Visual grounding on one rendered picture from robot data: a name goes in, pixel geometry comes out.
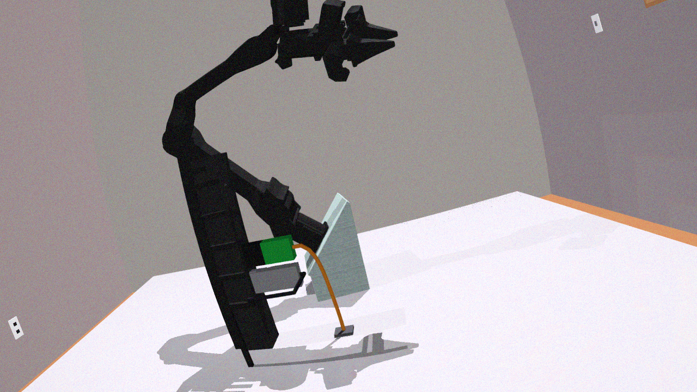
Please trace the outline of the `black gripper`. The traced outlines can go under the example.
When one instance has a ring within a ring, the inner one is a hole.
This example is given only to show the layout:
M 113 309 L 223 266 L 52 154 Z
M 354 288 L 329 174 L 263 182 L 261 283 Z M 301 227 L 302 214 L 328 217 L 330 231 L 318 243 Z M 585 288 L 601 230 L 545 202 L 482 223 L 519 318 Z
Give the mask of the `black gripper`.
M 364 17 L 362 5 L 354 5 L 347 11 L 346 27 L 338 24 L 338 38 L 315 36 L 307 29 L 304 34 L 304 48 L 309 57 L 321 60 L 325 64 L 328 78 L 335 82 L 346 82 L 350 70 L 342 66 L 343 61 L 352 61 L 353 67 L 394 47 L 394 41 L 387 40 L 398 37 L 398 31 L 369 24 Z

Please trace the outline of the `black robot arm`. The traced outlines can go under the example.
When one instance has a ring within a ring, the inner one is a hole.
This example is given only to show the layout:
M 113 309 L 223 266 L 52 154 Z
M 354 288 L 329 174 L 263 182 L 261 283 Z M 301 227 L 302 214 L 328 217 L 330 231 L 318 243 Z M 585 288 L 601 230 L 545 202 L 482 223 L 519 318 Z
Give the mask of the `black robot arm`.
M 346 2 L 326 0 L 323 3 L 315 36 L 338 38 L 338 24 L 341 21 Z M 164 150 L 177 158 L 174 142 L 186 137 L 194 137 L 197 158 L 207 158 L 220 154 L 208 145 L 194 126 L 195 103 L 220 83 L 234 74 L 253 68 L 270 60 L 276 51 L 276 64 L 282 70 L 293 65 L 292 59 L 308 57 L 304 48 L 304 34 L 307 29 L 289 30 L 289 27 L 304 26 L 309 20 L 307 0 L 271 0 L 272 22 L 260 35 L 247 39 L 222 64 L 207 72 L 175 96 L 173 108 L 162 137 Z M 280 38 L 280 42 L 277 40 Z M 303 243 L 316 253 L 328 231 L 328 223 L 323 224 L 299 213 L 301 207 L 294 200 L 289 186 L 272 177 L 270 182 L 261 181 L 229 160 L 230 171 L 236 193 L 245 198 L 258 217 L 271 227 L 274 237 L 291 234 L 294 242 Z

